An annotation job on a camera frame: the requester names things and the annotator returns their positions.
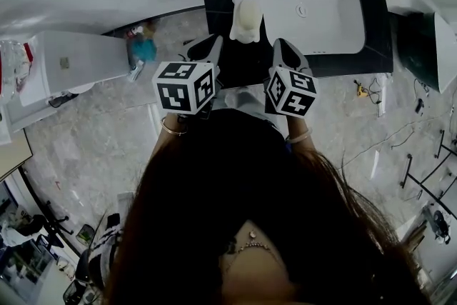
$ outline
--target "sink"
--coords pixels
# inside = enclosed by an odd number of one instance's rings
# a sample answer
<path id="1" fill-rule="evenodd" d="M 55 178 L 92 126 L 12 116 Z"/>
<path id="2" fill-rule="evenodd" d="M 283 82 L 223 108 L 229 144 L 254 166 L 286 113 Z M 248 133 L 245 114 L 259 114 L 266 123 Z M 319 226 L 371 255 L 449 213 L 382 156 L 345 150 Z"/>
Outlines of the sink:
<path id="1" fill-rule="evenodd" d="M 268 41 L 303 55 L 357 54 L 365 44 L 360 0 L 261 0 Z"/>

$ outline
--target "tiled floor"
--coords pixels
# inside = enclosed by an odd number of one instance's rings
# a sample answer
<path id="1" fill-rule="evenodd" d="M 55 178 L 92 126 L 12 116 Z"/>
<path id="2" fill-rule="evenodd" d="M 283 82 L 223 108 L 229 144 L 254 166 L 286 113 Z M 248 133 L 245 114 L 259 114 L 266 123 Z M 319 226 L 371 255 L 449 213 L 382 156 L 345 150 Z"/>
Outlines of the tiled floor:
<path id="1" fill-rule="evenodd" d="M 176 60 L 183 41 L 207 33 L 203 10 L 162 18 L 156 23 L 154 41 L 158 61 Z M 71 101 L 59 113 L 26 129 L 34 157 L 25 167 L 43 200 L 49 199 L 58 213 L 67 214 L 67 227 L 78 231 L 85 223 L 95 227 L 113 204 L 117 193 L 135 189 L 156 140 L 151 113 L 155 102 L 151 77 L 155 64 L 146 65 L 138 81 L 107 81 Z M 418 193 L 414 183 L 399 188 L 406 169 L 406 155 L 414 155 L 411 172 L 424 177 L 435 165 L 433 154 L 439 130 L 449 133 L 453 82 L 443 94 L 431 91 L 424 99 L 423 115 L 414 112 L 414 77 L 395 58 L 395 71 L 387 76 L 386 113 L 378 117 L 377 106 L 357 98 L 357 79 L 368 86 L 374 77 L 342 76 L 320 80 L 321 98 L 307 118 L 313 127 L 316 147 L 337 166 L 344 164 L 350 184 L 370 198 L 400 228 L 419 212 L 428 199 L 410 199 Z M 452 127 L 457 132 L 457 119 Z M 409 140 L 401 146 L 412 132 Z M 379 163 L 371 179 L 375 152 Z M 432 191 L 450 182 L 441 180 L 444 166 L 429 181 Z M 79 248 L 74 236 L 71 241 Z"/>

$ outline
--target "metal rack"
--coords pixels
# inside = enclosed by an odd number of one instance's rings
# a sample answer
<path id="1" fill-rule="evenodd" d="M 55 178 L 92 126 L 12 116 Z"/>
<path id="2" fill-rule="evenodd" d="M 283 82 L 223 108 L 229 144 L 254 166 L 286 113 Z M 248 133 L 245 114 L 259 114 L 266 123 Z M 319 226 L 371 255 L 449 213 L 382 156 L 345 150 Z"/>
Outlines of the metal rack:
<path id="1" fill-rule="evenodd" d="M 438 164 L 438 166 L 427 176 L 425 177 L 422 181 L 419 181 L 418 179 L 416 179 L 414 176 L 412 176 L 410 173 L 409 173 L 409 169 L 411 168 L 411 163 L 413 162 L 413 156 L 411 154 L 408 154 L 408 159 L 409 159 L 409 162 L 408 162 L 408 168 L 406 170 L 406 174 L 405 174 L 405 178 L 402 182 L 400 182 L 400 187 L 402 189 L 405 188 L 405 184 L 406 184 L 406 180 L 408 178 L 410 178 L 412 181 L 414 181 L 416 184 L 418 184 L 425 192 L 427 192 L 436 202 L 438 202 L 441 207 L 443 207 L 443 209 L 448 213 L 450 214 L 451 216 L 453 216 L 456 220 L 457 220 L 457 216 L 441 201 L 441 199 L 444 197 L 444 195 L 449 191 L 449 189 L 453 186 L 453 184 L 457 181 L 457 177 L 452 181 L 452 183 L 449 185 L 449 187 L 439 196 L 439 197 L 436 197 L 434 194 L 432 194 L 430 192 L 430 190 L 425 187 L 423 184 L 427 181 L 427 179 L 429 179 L 433 173 L 435 173 L 439 168 L 440 166 L 443 165 L 443 163 L 451 156 L 451 155 L 454 155 L 454 156 L 457 156 L 457 152 L 456 151 L 452 151 L 450 148 L 448 148 L 446 145 L 443 145 L 443 139 L 444 139 L 444 130 L 440 130 L 440 133 L 441 133 L 441 141 L 440 141 L 440 147 L 438 148 L 438 153 L 435 154 L 435 159 L 439 159 L 440 157 L 440 153 L 441 153 L 441 149 L 444 149 L 448 152 L 448 154 L 446 155 L 446 157 L 440 162 L 440 164 Z"/>

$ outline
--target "sink drain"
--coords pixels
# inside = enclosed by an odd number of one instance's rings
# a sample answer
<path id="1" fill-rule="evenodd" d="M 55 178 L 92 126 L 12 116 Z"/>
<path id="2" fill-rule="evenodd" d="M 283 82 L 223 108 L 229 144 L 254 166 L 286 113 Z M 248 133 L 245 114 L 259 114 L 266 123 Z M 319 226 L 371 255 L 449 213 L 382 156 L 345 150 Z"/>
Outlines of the sink drain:
<path id="1" fill-rule="evenodd" d="M 295 8 L 295 11 L 297 12 L 298 16 L 300 16 L 301 18 L 306 18 L 306 8 L 299 4 L 296 8 Z"/>

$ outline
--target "white cube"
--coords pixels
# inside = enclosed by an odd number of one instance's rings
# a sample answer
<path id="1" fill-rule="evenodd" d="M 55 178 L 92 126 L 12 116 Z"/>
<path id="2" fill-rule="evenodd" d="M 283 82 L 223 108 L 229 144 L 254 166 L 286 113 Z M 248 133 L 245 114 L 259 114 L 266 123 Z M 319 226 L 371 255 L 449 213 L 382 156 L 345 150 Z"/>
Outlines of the white cube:
<path id="1" fill-rule="evenodd" d="M 164 61 L 154 74 L 152 84 L 164 111 L 197 114 L 215 94 L 214 65 Z"/>
<path id="2" fill-rule="evenodd" d="M 267 93 L 279 114 L 304 117 L 318 94 L 318 81 L 312 76 L 277 66 Z"/>

